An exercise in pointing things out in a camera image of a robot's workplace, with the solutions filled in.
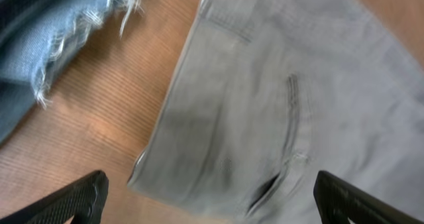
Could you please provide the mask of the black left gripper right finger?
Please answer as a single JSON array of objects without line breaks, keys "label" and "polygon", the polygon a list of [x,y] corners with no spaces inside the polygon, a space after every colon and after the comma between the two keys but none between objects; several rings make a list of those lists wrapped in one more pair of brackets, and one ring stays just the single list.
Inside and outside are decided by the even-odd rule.
[{"label": "black left gripper right finger", "polygon": [[313,196],[322,224],[423,224],[324,170]]}]

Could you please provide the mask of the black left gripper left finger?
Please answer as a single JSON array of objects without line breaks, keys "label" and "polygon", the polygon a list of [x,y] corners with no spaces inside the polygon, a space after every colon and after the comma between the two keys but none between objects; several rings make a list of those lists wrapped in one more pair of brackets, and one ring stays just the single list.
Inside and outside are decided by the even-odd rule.
[{"label": "black left gripper left finger", "polygon": [[93,171],[29,206],[1,219],[1,224],[100,224],[109,180]]}]

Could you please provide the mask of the grey shorts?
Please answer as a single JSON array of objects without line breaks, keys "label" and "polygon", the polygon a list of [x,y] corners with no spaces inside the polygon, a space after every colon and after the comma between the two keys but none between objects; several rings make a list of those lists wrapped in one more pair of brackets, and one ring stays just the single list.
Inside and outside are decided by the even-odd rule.
[{"label": "grey shorts", "polygon": [[318,223],[327,170],[423,218],[423,69],[355,0],[201,0],[130,189]]}]

